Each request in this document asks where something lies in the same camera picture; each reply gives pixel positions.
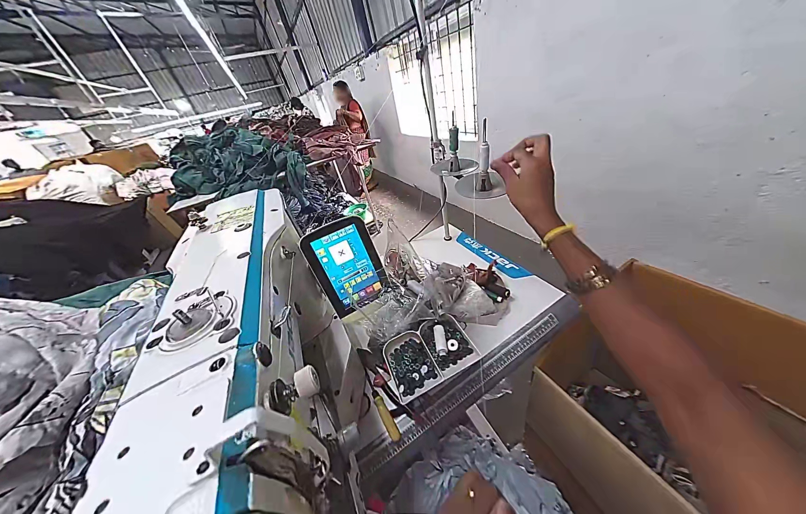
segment yellow screwdriver handle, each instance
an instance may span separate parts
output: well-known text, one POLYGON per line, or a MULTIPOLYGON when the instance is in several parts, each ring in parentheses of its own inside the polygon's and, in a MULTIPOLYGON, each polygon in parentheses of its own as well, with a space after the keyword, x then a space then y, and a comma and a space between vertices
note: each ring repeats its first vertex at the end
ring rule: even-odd
POLYGON ((381 421, 384 422, 384 428, 387 429, 387 435, 394 443, 400 440, 400 429, 397 426, 397 421, 390 415, 387 409, 387 404, 384 403, 384 398, 381 397, 377 391, 374 391, 374 405, 377 406, 377 413, 381 415, 381 421))

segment gold bracelet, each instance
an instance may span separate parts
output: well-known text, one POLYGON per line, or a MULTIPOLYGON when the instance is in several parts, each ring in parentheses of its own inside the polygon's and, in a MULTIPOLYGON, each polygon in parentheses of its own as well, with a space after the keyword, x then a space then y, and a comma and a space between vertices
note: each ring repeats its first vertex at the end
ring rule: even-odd
POLYGON ((546 232, 545 236, 543 236, 543 240, 539 243, 539 246, 542 247, 543 250, 548 250, 549 245, 552 244, 553 240, 555 240, 558 236, 572 230, 574 230, 574 223, 567 223, 561 227, 552 228, 546 232))

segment blue screen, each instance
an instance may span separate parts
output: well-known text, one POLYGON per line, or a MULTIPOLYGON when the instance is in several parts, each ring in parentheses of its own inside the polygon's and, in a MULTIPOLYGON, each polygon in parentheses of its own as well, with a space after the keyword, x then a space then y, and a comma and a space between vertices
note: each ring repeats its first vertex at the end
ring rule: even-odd
POLYGON ((353 225, 315 239, 310 247, 344 306, 376 297, 381 291, 374 264, 353 225))

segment hand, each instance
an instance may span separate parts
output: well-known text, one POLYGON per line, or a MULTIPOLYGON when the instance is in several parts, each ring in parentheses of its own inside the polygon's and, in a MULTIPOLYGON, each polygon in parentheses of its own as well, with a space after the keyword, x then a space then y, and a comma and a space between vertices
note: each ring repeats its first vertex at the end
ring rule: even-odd
POLYGON ((508 190, 511 204, 540 237, 565 223, 556 212, 556 171, 549 134, 531 135, 491 163, 508 190))
POLYGON ((468 471, 450 491, 439 514, 514 514, 498 489, 475 470, 468 471))

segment forearm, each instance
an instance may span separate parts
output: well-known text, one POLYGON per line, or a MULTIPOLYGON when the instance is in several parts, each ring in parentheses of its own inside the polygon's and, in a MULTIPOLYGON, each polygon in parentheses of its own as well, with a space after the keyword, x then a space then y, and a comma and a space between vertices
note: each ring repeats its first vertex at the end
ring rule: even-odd
MULTIPOLYGON (((574 234, 550 250, 569 279, 600 259, 574 234)), ((806 511, 806 466, 742 403, 678 327, 658 317, 624 277, 581 298, 603 340, 656 407, 712 512, 806 511)))

